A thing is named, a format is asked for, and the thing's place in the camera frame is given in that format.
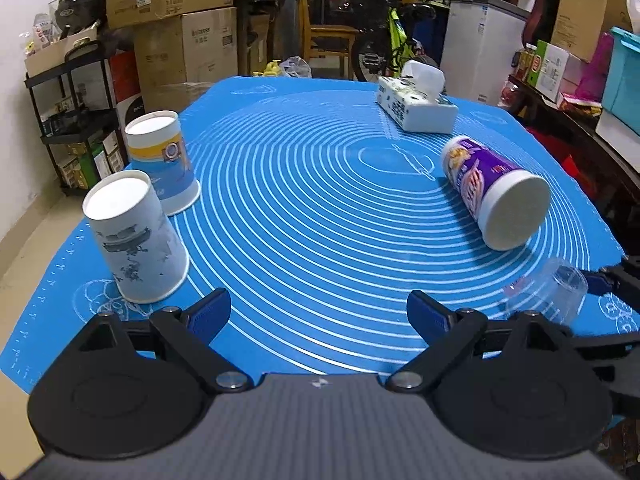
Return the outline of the purple paper cup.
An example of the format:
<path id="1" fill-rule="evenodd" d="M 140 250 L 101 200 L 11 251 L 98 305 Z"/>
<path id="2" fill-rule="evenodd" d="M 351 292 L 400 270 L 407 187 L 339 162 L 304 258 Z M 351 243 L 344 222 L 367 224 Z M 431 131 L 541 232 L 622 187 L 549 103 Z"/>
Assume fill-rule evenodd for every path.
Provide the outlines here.
<path id="1" fill-rule="evenodd" d="M 451 138 L 440 160 L 490 249 L 506 252 L 520 247 L 544 223 L 551 203 L 544 178 L 468 136 Z"/>

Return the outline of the blue silicone baking mat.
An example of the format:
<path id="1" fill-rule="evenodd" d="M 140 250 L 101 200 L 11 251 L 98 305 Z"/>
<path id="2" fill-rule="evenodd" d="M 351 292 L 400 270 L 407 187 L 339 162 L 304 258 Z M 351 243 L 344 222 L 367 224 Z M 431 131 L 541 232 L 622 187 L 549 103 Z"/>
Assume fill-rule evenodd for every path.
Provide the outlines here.
<path id="1" fill-rule="evenodd" d="M 167 216 L 189 254 L 154 304 L 119 292 L 87 219 L 51 260 L 1 355 L 30 390 L 93 315 L 142 320 L 214 289 L 231 297 L 217 351 L 248 374 L 388 375 L 423 349 L 406 300 L 503 315 L 503 289 L 559 257 L 597 270 L 623 247 L 578 184 L 509 114 L 459 101 L 454 133 L 544 178 L 551 203 L 526 244 L 485 245 L 449 183 L 446 138 L 405 133 L 375 88 L 341 80 L 230 78 L 180 115 L 198 200 Z"/>

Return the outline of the lower cardboard box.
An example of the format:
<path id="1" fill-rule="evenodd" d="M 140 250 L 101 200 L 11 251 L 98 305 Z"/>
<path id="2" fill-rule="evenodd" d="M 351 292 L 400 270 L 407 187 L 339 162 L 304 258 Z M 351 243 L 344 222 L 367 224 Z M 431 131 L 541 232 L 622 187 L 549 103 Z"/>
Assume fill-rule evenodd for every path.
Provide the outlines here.
<path id="1" fill-rule="evenodd" d="M 145 109 L 180 113 L 213 84 L 238 73 L 235 8 L 140 25 L 134 29 L 134 54 Z"/>

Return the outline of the black metal shelf rack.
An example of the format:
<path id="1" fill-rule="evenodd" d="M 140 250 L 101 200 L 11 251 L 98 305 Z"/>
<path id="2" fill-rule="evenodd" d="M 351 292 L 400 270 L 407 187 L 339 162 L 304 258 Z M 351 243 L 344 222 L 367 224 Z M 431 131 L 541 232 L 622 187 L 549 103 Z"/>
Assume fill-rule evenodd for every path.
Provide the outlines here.
<path id="1" fill-rule="evenodd" d="M 58 64 L 44 53 L 26 61 L 24 85 L 61 191 L 82 195 L 128 164 L 124 107 L 136 96 L 130 52 L 107 54 L 96 39 L 76 42 Z"/>

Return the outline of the green white carton box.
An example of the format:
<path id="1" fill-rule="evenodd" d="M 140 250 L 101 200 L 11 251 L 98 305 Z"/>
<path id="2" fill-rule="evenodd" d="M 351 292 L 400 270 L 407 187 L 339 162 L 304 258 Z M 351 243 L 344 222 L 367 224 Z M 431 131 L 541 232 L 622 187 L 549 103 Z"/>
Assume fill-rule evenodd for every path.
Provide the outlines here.
<path id="1" fill-rule="evenodd" d="M 527 76 L 529 87 L 559 104 L 562 94 L 574 94 L 587 64 L 567 50 L 539 40 Z"/>

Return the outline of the tall cardboard box right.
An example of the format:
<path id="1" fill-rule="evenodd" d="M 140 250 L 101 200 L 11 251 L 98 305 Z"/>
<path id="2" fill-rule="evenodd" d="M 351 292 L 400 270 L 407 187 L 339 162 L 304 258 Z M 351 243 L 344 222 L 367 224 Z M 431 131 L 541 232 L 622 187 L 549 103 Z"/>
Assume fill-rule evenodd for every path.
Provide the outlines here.
<path id="1" fill-rule="evenodd" d="M 560 0 L 551 43 L 589 63 L 613 27 L 632 31 L 626 0 Z"/>

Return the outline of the clear plastic cup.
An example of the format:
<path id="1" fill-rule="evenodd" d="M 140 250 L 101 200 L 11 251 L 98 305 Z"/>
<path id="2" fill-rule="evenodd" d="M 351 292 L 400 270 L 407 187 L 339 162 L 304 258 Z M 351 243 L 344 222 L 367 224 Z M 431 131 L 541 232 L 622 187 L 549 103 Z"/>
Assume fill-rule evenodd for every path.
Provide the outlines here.
<path id="1" fill-rule="evenodd" d="M 570 325 L 578 315 L 588 283 L 581 270 L 561 258 L 548 259 L 540 269 L 523 275 L 503 289 L 504 316 L 534 311 L 549 321 Z"/>

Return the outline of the white grey paper cup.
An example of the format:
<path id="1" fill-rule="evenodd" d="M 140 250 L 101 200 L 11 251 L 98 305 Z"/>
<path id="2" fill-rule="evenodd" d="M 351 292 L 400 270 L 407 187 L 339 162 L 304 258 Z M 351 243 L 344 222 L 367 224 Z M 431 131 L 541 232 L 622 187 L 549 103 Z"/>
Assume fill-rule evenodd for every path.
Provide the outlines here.
<path id="1" fill-rule="evenodd" d="M 101 180 L 82 202 L 82 212 L 127 301 L 154 304 L 186 279 L 186 245 L 145 172 L 122 170 Z"/>

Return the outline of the teal plastic storage bin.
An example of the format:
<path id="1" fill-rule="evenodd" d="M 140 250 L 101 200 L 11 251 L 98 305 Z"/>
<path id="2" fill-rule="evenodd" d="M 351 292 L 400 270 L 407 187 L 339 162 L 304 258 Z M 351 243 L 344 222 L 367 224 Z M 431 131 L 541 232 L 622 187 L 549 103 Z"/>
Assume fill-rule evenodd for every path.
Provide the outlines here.
<path id="1" fill-rule="evenodd" d="M 603 108 L 635 134 L 640 132 L 640 47 L 639 36 L 619 27 L 610 31 L 614 40 Z"/>

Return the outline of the black green bicycle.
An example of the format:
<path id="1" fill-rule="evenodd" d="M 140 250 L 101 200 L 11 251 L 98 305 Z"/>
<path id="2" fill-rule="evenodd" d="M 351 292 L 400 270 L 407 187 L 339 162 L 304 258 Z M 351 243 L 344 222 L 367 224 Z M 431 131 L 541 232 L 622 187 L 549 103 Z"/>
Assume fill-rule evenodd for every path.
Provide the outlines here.
<path id="1" fill-rule="evenodd" d="M 413 36 L 416 24 L 436 18 L 428 0 L 343 0 L 342 7 L 357 29 L 350 48 L 357 80 L 375 82 L 381 76 L 397 77 L 411 60 L 437 65 Z"/>

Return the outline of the wooden chair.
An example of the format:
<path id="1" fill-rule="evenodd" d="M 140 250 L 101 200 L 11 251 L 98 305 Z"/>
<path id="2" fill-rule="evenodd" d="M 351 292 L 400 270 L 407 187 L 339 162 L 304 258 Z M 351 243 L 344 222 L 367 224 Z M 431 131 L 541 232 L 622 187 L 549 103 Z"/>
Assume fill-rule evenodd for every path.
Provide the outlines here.
<path id="1" fill-rule="evenodd" d="M 308 0 L 296 0 L 300 57 L 306 62 L 314 58 L 335 56 L 340 73 L 349 80 L 355 77 L 352 66 L 352 47 L 359 32 L 347 25 L 312 24 Z"/>

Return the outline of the blue yellow paper cup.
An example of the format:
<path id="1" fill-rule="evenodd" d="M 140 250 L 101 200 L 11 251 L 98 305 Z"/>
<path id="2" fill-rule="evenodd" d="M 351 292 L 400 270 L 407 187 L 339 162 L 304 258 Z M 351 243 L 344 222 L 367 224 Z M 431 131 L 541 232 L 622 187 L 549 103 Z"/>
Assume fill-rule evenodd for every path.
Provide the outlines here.
<path id="1" fill-rule="evenodd" d="M 165 214 L 178 214 L 198 200 L 201 185 L 176 112 L 158 110 L 136 118 L 126 125 L 125 141 L 131 167 L 150 177 Z"/>

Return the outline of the white patterned tissue box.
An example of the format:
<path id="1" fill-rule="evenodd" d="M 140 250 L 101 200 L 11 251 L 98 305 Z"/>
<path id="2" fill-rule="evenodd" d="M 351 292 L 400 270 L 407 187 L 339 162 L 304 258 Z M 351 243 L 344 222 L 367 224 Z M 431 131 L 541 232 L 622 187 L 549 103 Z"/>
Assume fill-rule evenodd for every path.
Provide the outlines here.
<path id="1" fill-rule="evenodd" d="M 458 108 L 444 95 L 445 82 L 439 68 L 410 60 L 399 77 L 378 77 L 376 102 L 405 132 L 450 134 Z"/>

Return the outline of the white chest freezer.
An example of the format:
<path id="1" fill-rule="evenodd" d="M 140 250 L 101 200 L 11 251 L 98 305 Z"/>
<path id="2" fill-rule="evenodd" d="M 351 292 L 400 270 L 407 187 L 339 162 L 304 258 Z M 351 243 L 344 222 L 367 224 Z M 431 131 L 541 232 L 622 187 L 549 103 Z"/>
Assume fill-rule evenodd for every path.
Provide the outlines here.
<path id="1" fill-rule="evenodd" d="M 496 105 L 528 17 L 503 0 L 452 0 L 440 61 L 447 93 Z"/>

